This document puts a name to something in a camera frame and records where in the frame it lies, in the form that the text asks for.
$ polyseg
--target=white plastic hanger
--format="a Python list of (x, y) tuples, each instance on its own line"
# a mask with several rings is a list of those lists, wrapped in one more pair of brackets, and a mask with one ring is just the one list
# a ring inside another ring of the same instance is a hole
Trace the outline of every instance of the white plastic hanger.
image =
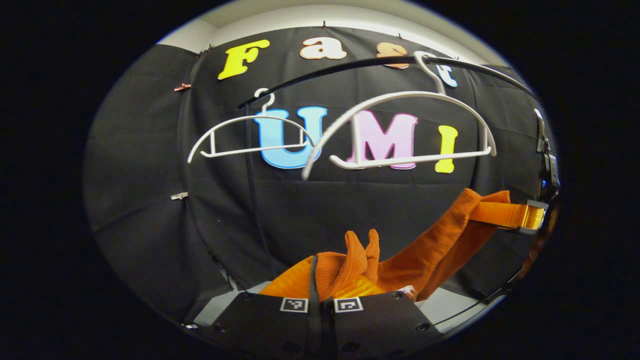
[[(254, 97), (258, 97), (262, 92), (265, 92), (269, 89), (267, 88), (260, 88), (258, 90), (256, 90), (256, 92), (254, 93)], [(269, 96), (269, 101), (262, 105), (262, 114), (265, 114), (267, 112), (267, 107), (269, 105), (272, 105), (274, 102), (276, 101), (276, 97), (273, 94), (270, 94)], [(215, 131), (218, 130), (219, 128), (226, 126), (227, 124), (231, 124), (232, 122), (238, 122), (238, 121), (243, 121), (243, 120), (251, 120), (251, 119), (276, 119), (276, 120), (281, 120), (284, 122), (288, 122), (290, 124), (295, 125), (297, 128), (300, 129), (300, 143), (299, 144), (292, 144), (292, 145), (278, 145), (278, 146), (265, 146), (265, 147), (256, 147), (256, 148), (252, 148), (252, 149), (242, 149), (242, 150), (232, 150), (232, 151), (225, 151), (225, 152), (216, 152), (216, 143), (215, 143)], [(304, 135), (307, 136), (307, 141), (304, 141)], [(207, 136), (211, 137), (211, 153), (206, 153), (205, 151), (200, 151), (200, 154), (202, 154), (203, 156), (207, 157), (207, 158), (217, 158), (218, 156), (225, 156), (225, 155), (233, 155), (233, 154), (242, 154), (245, 152), (254, 152), (254, 151), (263, 151), (263, 150), (273, 150), (273, 149), (287, 149), (290, 147), (303, 147), (303, 146), (307, 146), (308, 144), (311, 144), (311, 147), (315, 147), (314, 145), (314, 141), (313, 139), (311, 139), (311, 134), (309, 134), (307, 132), (307, 130), (300, 126), (299, 124), (296, 124), (295, 122), (289, 120), (289, 119), (285, 119), (282, 117), (273, 117), (273, 116), (267, 116), (267, 115), (252, 115), (252, 116), (243, 116), (243, 117), (237, 117), (234, 119), (230, 119), (227, 120), (225, 122), (222, 122), (214, 127), (212, 127), (209, 131), (207, 131), (206, 133), (204, 133), (204, 135), (202, 135), (200, 137), (200, 139), (196, 142), (196, 144), (193, 146), (193, 148), (191, 148), (191, 153), (189, 153), (189, 158), (187, 159), (187, 163), (191, 163), (191, 160), (193, 159), (193, 155), (195, 154), (196, 150), (198, 149), (198, 147), (200, 146), (200, 144), (207, 138)]]
[[(316, 146), (313, 151), (309, 155), (309, 160), (307, 164), (302, 170), (302, 179), (307, 180), (309, 178), (309, 174), (311, 173), (311, 168), (313, 167), (313, 162), (311, 159), (314, 159), (317, 156), (317, 153), (322, 149), (322, 147), (329, 141), (329, 139), (336, 133), (336, 131), (344, 125), (347, 121), (351, 121), (351, 134), (353, 137), (353, 145), (354, 148), (354, 163), (348, 163), (336, 155), (329, 156), (329, 160), (331, 160), (334, 164), (341, 168), (345, 169), (361, 169), (361, 168), (371, 168), (371, 167), (380, 167), (386, 165), (395, 165), (395, 164), (403, 164), (403, 163), (421, 163), (425, 161), (438, 161), (444, 159), (462, 159), (462, 158), (471, 158), (474, 156), (482, 156), (491, 154), (492, 156), (496, 155), (495, 151), (495, 141), (493, 139), (493, 134), (491, 129), (487, 126), (486, 122), (478, 114), (475, 110), (473, 110), (469, 105), (461, 102), (460, 100), (454, 99), (453, 97), (448, 96), (444, 90), (444, 84), (442, 80), (433, 72), (431, 72), (427, 66), (422, 61), (422, 57), (427, 55), (424, 51), (416, 51), (414, 54), (416, 62), (420, 65), (420, 67), (427, 73), (427, 75), (431, 76), (435, 82), (436, 87), (438, 89), (437, 93), (434, 92), (423, 92), (423, 91), (405, 91), (405, 92), (392, 92), (389, 94), (384, 94), (380, 96), (373, 97), (369, 100), (365, 100), (360, 104), (352, 107), (343, 113), (335, 122), (333, 122), (327, 130), (324, 132), (320, 140), (318, 140)], [(389, 101), (391, 99), (399, 99), (402, 97), (432, 97), (435, 99), (441, 99), (448, 102), (452, 102), (456, 105), (459, 105), (466, 110), (470, 111), (477, 119), (478, 123), (484, 127), (483, 137), (482, 137), (482, 151), (472, 151), (472, 152), (461, 152), (457, 154), (437, 154), (437, 155), (425, 155), (425, 156), (411, 156), (408, 158), (392, 158), (392, 159), (382, 159), (382, 160), (363, 160), (363, 154), (361, 152), (360, 147), (360, 132), (358, 131), (358, 120), (353, 118), (353, 115), (356, 115), (359, 111), (365, 110), (379, 104), (381, 102)]]

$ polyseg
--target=black metal rod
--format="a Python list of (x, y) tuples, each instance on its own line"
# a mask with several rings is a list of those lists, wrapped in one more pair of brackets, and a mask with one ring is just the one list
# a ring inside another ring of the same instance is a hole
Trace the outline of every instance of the black metal rod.
[[(343, 64), (339, 64), (339, 65), (334, 65), (331, 67), (327, 67), (318, 71), (314, 71), (311, 72), (309, 74), (305, 74), (302, 76), (299, 76), (295, 79), (291, 79), (288, 80), (282, 84), (276, 85), (273, 88), (270, 88), (269, 90), (261, 93), (261, 95), (259, 97), (254, 97), (251, 99), (248, 99), (247, 101), (243, 102), (242, 104), (238, 105), (238, 108), (241, 109), (243, 108), (245, 105), (249, 105), (251, 103), (253, 103), (254, 101), (257, 101), (269, 94), (272, 94), (274, 92), (277, 92), (283, 88), (289, 87), (291, 85), (295, 85), (297, 83), (301, 83), (303, 81), (309, 80), (309, 79), (313, 79), (313, 78), (317, 78), (319, 76), (324, 76), (324, 75), (330, 75), (330, 74), (334, 74), (336, 72), (340, 72), (340, 71), (344, 71), (344, 70), (350, 70), (350, 69), (357, 69), (360, 67), (368, 67), (368, 66), (376, 66), (376, 65), (385, 65), (385, 64), (395, 64), (395, 63), (415, 63), (415, 57), (413, 56), (386, 56), (386, 57), (382, 57), (382, 58), (371, 58), (371, 59), (364, 59), (364, 60), (357, 60), (357, 61), (352, 61), (349, 63), (343, 63)], [(512, 84), (513, 86), (521, 89), (522, 91), (526, 92), (527, 94), (529, 94), (531, 97), (533, 97), (534, 99), (538, 100), (538, 97), (535, 96), (533, 94), (533, 92), (531, 90), (529, 90), (526, 86), (524, 86), (523, 84), (519, 83), (517, 80), (497, 71), (497, 70), (493, 70), (491, 68), (482, 66), (482, 65), (476, 65), (476, 64), (472, 64), (472, 63), (467, 63), (465, 61), (460, 61), (460, 60), (455, 60), (455, 59), (447, 59), (447, 58), (437, 58), (437, 57), (429, 57), (427, 59), (425, 59), (425, 63), (432, 63), (432, 64), (436, 64), (436, 65), (450, 65), (450, 66), (454, 66), (454, 67), (460, 67), (463, 69), (468, 69), (468, 70), (474, 70), (474, 71), (478, 71), (478, 72), (482, 72), (483, 74), (487, 74), (487, 75), (491, 75), (494, 76), (496, 78), (499, 78), (503, 81), (506, 81), (510, 84)]]

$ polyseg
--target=white wall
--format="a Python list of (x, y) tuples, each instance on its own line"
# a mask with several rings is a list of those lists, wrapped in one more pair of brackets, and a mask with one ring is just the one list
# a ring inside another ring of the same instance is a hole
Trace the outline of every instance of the white wall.
[(216, 28), (206, 21), (195, 19), (177, 28), (169, 35), (165, 36), (158, 44), (172, 45), (199, 53), (207, 49), (209, 40), (216, 33)]
[(387, 13), (342, 5), (281, 8), (247, 17), (219, 29), (202, 20), (194, 20), (162, 39), (158, 44), (180, 46), (197, 53), (207, 48), (209, 44), (218, 46), (237, 38), (276, 29), (321, 26), (323, 21), (326, 21), (327, 26), (365, 29), (394, 36), (400, 33), (403, 39), (458, 57), (463, 61), (491, 63), (433, 29)]

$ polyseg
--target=orange fabric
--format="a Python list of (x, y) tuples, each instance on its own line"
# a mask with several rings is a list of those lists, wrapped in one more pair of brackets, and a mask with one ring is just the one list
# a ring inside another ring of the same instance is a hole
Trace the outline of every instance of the orange fabric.
[[(352, 291), (358, 288), (355, 286), (356, 282), (360, 281), (361, 286), (367, 284), (367, 281), (362, 279), (363, 276), (371, 282), (366, 287), (367, 291), (385, 293), (412, 285), (417, 293), (414, 301), (428, 298), (495, 232), (496, 225), (470, 221), (470, 214), (481, 202), (508, 204), (509, 192), (502, 191), (481, 197), (473, 190), (465, 189), (438, 222), (407, 248), (381, 263), (378, 262), (380, 239), (374, 229), (369, 231), (369, 244), (366, 249), (362, 247), (356, 234), (348, 231), (344, 238), (347, 247), (346, 255), (337, 252), (320, 252), (317, 255), (315, 278), (319, 300), (324, 301), (332, 296), (337, 298), (339, 293), (356, 293)], [(293, 297), (284, 290), (294, 282), (299, 288), (303, 286), (302, 282), (306, 282), (308, 295), (310, 259), (311, 257), (295, 265), (293, 267), (296, 268), (295, 272), (289, 272), (293, 269), (291, 268), (283, 273), (261, 293), (285, 294), (274, 296)], [(302, 264), (304, 262), (307, 264), (306, 273), (299, 271), (304, 266)]]

